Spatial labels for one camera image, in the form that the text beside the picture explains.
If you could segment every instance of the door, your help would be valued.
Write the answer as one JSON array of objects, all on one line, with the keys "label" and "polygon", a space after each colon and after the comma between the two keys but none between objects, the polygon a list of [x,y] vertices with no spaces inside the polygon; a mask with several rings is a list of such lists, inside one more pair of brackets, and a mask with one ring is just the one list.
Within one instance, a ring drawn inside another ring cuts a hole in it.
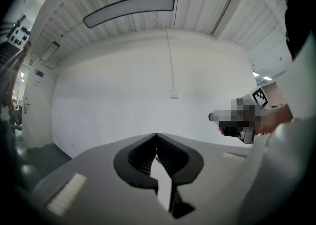
[{"label": "door", "polygon": [[25,83],[22,129],[27,148],[53,143],[51,108],[57,73],[34,62]]}]

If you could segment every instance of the gray floor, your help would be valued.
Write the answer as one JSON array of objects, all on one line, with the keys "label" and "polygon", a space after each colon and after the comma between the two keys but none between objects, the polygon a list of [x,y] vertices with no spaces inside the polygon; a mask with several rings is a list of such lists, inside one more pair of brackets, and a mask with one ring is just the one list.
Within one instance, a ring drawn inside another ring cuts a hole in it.
[{"label": "gray floor", "polygon": [[24,188],[28,192],[31,192],[42,178],[71,160],[54,144],[42,148],[26,149],[22,132],[17,133],[15,148]]}]

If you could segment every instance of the handheld device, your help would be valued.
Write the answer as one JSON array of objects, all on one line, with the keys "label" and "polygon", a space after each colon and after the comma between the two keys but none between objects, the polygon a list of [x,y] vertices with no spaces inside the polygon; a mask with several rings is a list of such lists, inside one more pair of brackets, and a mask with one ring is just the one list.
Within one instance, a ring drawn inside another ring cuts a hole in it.
[{"label": "handheld device", "polygon": [[237,137],[245,144],[252,144],[255,128],[261,121],[261,111],[268,105],[268,99],[261,86],[232,103],[231,111],[214,111],[208,115],[217,122],[224,136]]}]

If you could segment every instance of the wall light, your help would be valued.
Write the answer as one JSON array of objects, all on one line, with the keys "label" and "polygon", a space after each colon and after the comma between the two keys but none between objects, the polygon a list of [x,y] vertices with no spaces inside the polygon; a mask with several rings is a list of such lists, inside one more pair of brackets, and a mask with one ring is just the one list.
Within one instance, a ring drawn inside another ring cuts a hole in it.
[{"label": "wall light", "polygon": [[135,13],[173,11],[175,0],[123,0],[106,6],[86,16],[83,21],[92,28],[114,18]]},{"label": "wall light", "polygon": [[268,81],[272,80],[272,78],[270,78],[270,77],[263,77],[263,79],[266,79]]},{"label": "wall light", "polygon": [[60,45],[56,41],[53,41],[53,43],[46,50],[45,54],[42,56],[42,61],[47,61],[59,48]]}]

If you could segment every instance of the cable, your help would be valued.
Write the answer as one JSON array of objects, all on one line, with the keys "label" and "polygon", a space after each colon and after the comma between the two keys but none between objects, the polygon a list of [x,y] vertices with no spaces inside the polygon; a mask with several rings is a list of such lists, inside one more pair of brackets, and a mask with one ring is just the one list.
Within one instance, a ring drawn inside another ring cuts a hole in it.
[{"label": "cable", "polygon": [[152,16],[157,20],[157,22],[162,26],[164,31],[167,34],[167,42],[168,42],[168,49],[169,49],[169,58],[170,58],[170,67],[171,67],[171,79],[172,79],[172,90],[175,90],[175,82],[174,82],[174,72],[173,72],[173,59],[172,59],[172,52],[171,52],[171,45],[170,45],[170,39],[167,29],[164,27],[164,25],[159,21],[159,19],[151,12]]}]

